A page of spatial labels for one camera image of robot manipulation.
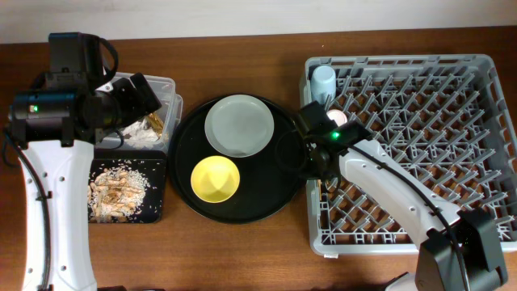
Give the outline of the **pink plastic cup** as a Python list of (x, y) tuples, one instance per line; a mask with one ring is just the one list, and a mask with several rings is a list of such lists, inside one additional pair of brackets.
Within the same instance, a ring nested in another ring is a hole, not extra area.
[(348, 122), (346, 114), (338, 109), (331, 109), (326, 113), (326, 115), (331, 120), (333, 120), (338, 127), (340, 127)]

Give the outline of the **white paper napkin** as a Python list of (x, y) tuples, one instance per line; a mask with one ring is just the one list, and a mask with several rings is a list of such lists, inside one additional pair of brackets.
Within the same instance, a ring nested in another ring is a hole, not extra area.
[(130, 141), (154, 142), (160, 138), (153, 131), (145, 118), (124, 128), (121, 133)]

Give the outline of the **gold foil wrapper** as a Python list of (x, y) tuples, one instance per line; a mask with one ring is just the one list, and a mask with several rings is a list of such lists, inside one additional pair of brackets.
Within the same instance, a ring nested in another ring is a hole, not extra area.
[(157, 136), (161, 137), (164, 129), (164, 123), (162, 119), (159, 117), (159, 115), (156, 112), (150, 113), (145, 117), (145, 119), (147, 120), (153, 131), (157, 134)]

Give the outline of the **blue plastic cup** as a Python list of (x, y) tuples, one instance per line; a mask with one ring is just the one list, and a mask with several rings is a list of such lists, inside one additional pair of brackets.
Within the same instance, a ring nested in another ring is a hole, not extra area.
[(310, 79), (311, 95), (314, 101), (325, 104), (329, 97), (334, 98), (336, 94), (336, 73), (328, 65), (318, 66), (312, 73)]

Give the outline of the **food scraps and rice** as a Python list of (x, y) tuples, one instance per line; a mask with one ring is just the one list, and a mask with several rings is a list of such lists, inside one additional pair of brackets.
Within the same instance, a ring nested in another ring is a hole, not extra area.
[(149, 180), (126, 166), (103, 168), (88, 184), (89, 221), (129, 222), (142, 213)]

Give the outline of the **grey round plate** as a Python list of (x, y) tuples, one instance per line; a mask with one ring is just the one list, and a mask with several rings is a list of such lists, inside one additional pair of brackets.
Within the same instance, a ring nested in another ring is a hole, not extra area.
[(247, 158), (262, 151), (275, 130), (268, 106), (251, 95), (229, 95), (208, 110), (204, 132), (208, 143), (232, 158)]

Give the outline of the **yellow bowl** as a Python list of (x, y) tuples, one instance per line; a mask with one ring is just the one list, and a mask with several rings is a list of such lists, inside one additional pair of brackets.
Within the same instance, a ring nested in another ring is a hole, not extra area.
[(223, 156), (210, 156), (198, 162), (191, 173), (191, 188), (204, 202), (217, 204), (231, 198), (240, 185), (234, 162)]

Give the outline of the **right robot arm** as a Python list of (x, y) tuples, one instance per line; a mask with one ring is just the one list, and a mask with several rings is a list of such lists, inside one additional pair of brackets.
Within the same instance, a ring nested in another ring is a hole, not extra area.
[(361, 124), (337, 125), (318, 102), (300, 109), (295, 125), (314, 179), (343, 178), (371, 196), (418, 248), (414, 273), (387, 290), (479, 290), (502, 287), (508, 272), (494, 220), (438, 196), (388, 156)]

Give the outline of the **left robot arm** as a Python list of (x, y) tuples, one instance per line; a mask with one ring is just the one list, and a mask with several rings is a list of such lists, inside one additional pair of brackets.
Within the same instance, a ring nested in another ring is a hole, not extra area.
[(27, 198), (26, 290), (94, 290), (87, 183), (95, 145), (157, 111), (143, 74), (117, 78), (104, 38), (80, 32), (48, 38), (50, 68), (18, 93), (4, 128), (21, 163)]

